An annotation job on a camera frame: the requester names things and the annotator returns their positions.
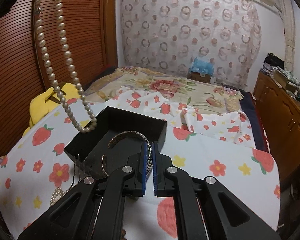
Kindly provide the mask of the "wooden sideboard cabinet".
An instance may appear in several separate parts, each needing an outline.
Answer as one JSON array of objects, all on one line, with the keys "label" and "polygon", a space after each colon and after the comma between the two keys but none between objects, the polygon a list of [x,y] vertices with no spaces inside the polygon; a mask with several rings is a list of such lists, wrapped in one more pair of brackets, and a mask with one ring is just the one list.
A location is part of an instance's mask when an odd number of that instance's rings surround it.
[{"label": "wooden sideboard cabinet", "polygon": [[270,152],[284,183],[300,167],[300,103],[262,72],[258,74],[254,96]]}]

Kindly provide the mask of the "silver hair comb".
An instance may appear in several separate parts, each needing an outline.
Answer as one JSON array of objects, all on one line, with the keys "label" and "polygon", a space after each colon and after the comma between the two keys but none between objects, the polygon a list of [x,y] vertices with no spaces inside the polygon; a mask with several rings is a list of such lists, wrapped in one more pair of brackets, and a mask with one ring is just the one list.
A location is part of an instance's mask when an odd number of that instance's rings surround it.
[{"label": "silver hair comb", "polygon": [[72,176],[72,183],[69,189],[72,189],[76,184],[78,184],[82,179],[87,176],[91,176],[91,166],[85,167],[86,159],[80,160],[79,154],[74,156],[74,173]]}]

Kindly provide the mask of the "black square jewelry box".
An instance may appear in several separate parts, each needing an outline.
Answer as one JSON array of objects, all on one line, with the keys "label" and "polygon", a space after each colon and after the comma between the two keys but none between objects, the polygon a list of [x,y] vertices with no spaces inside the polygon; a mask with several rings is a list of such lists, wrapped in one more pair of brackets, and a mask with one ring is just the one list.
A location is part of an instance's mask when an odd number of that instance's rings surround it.
[{"label": "black square jewelry box", "polygon": [[97,115],[97,127],[79,133],[65,147],[66,154],[84,173],[100,179],[125,165],[128,157],[146,154],[146,172],[152,170],[149,146],[161,150],[167,122],[107,106]]}]

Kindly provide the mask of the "folded clothes pile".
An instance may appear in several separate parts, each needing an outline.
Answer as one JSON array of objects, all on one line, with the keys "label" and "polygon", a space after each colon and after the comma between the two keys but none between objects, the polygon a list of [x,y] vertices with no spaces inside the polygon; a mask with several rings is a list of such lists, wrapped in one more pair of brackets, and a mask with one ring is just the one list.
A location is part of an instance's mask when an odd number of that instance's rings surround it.
[{"label": "folded clothes pile", "polygon": [[284,70],[284,61],[273,53],[268,53],[264,59],[261,71],[270,76],[276,69]]}]

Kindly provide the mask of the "silver engraved bangle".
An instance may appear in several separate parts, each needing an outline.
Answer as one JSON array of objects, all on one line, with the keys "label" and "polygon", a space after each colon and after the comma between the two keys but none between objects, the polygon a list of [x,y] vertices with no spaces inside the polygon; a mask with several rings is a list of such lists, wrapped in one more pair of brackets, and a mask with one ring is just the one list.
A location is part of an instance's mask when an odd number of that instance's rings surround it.
[{"label": "silver engraved bangle", "polygon": [[148,179],[153,167],[152,146],[142,133],[132,130],[121,132],[110,139],[107,147],[108,153],[101,157],[101,172],[105,177],[123,165],[130,156],[140,153],[145,161],[142,174]]}]

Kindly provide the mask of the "yellow plush toy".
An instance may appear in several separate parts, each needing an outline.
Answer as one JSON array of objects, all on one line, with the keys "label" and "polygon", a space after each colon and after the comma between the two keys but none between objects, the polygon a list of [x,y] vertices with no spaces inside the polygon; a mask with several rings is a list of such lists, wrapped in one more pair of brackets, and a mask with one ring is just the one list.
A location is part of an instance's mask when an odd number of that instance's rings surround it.
[{"label": "yellow plush toy", "polygon": [[[64,94],[66,102],[70,105],[77,102],[80,95],[75,87],[75,85],[67,82],[61,82],[59,84],[61,91]],[[61,105],[59,98],[57,98],[56,93],[53,88],[49,88],[47,91],[39,94],[37,97],[30,102],[30,120],[29,127],[24,131],[23,136],[43,117],[53,111],[56,107]]]}]

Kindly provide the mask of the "tied beige side curtain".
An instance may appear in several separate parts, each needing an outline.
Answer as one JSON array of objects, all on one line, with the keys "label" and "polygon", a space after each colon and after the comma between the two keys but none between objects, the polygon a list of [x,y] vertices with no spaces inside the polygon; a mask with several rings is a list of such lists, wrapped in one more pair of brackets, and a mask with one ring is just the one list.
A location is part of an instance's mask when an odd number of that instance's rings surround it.
[{"label": "tied beige side curtain", "polygon": [[285,70],[293,72],[295,53],[295,20],[291,0],[279,0],[285,31]]}]

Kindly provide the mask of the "circle pattern sheer curtain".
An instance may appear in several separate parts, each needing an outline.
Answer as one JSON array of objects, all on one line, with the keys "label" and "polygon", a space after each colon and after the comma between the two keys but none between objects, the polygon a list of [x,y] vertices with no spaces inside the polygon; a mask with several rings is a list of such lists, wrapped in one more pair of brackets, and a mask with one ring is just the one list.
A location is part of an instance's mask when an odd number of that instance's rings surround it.
[{"label": "circle pattern sheer curtain", "polygon": [[187,76],[211,64],[212,80],[244,89],[261,44],[252,0],[121,0],[128,66]]}]

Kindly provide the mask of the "floral bed quilt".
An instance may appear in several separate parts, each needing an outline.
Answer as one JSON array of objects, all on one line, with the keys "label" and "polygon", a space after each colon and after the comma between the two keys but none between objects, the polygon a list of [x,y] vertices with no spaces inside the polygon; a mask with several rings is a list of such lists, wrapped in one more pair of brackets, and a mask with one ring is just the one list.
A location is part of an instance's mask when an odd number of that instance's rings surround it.
[{"label": "floral bed quilt", "polygon": [[181,105],[190,105],[201,114],[223,114],[241,109],[241,92],[155,72],[140,67],[116,68],[113,73],[96,80],[85,91],[91,102],[105,102],[120,94],[120,87],[132,90],[159,92],[162,96]]}]

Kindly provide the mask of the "blue wrapped gift box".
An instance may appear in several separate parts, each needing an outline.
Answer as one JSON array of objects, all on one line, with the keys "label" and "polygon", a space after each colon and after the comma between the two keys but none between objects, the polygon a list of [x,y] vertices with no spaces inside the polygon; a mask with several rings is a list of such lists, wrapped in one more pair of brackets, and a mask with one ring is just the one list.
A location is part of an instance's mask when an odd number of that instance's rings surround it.
[{"label": "blue wrapped gift box", "polygon": [[211,63],[195,58],[192,66],[189,68],[189,79],[210,83],[214,71],[214,67]]}]

